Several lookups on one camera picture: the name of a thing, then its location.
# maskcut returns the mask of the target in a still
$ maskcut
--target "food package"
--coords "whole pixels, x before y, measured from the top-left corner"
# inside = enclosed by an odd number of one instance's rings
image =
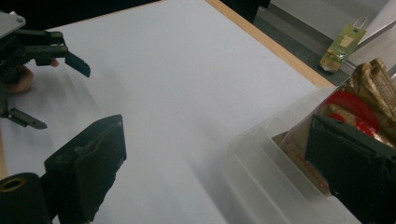
[[[396,87],[380,59],[359,65],[307,118],[290,129],[279,147],[324,194],[326,179],[305,160],[313,114],[338,119],[396,150]]]

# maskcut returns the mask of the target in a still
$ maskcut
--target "robotic arm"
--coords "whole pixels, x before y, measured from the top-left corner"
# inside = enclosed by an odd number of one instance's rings
[[[43,176],[0,180],[0,223],[92,222],[125,160],[122,116],[97,120],[46,159]]]
[[[0,118],[10,119],[23,127],[45,129],[47,125],[16,108],[8,110],[4,84],[19,79],[17,66],[35,60],[37,66],[50,65],[51,59],[65,58],[65,63],[85,77],[91,69],[68,50],[61,32],[20,29],[25,19],[15,14],[0,12]]]

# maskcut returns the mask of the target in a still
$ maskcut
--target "floor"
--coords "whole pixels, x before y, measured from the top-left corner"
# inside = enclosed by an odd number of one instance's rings
[[[396,73],[396,26],[351,54],[348,58],[351,65],[345,64],[337,73],[331,74],[323,71],[318,62],[332,40],[282,13],[271,5],[269,9],[260,7],[253,24],[332,84],[340,85],[351,75],[353,66],[378,57],[390,69],[390,76]]]

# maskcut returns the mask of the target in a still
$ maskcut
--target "black object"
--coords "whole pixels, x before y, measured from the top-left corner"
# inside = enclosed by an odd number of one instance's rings
[[[45,129],[47,125],[18,109],[8,110],[4,84],[18,81],[18,66],[35,60],[36,65],[50,65],[52,59],[65,58],[65,63],[85,77],[91,69],[79,57],[71,53],[61,32],[15,30],[0,38],[0,118],[10,119],[23,127]]]
[[[15,11],[28,22],[26,29],[46,30],[93,17],[137,7],[157,0],[12,0],[2,1],[0,10]]]
[[[314,116],[306,159],[362,223],[396,221],[396,149],[342,121]]]
[[[97,120],[45,161],[46,173],[0,181],[0,223],[93,221],[126,160],[121,115]]]
[[[250,23],[254,22],[261,0],[221,0],[227,7]]]
[[[261,6],[261,7],[268,8],[269,5],[270,5],[270,2],[271,2],[271,0],[261,0],[261,1],[260,1],[260,6]]]

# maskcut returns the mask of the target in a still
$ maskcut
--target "human hand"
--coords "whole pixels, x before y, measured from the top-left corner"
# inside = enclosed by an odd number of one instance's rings
[[[56,59],[52,59],[50,65],[52,67],[56,67],[59,65],[59,63],[56,61]],[[17,67],[17,72],[20,75],[20,79],[16,83],[5,84],[5,89],[9,93],[29,91],[32,84],[34,74],[29,70],[29,68],[27,68],[25,65],[19,65]]]

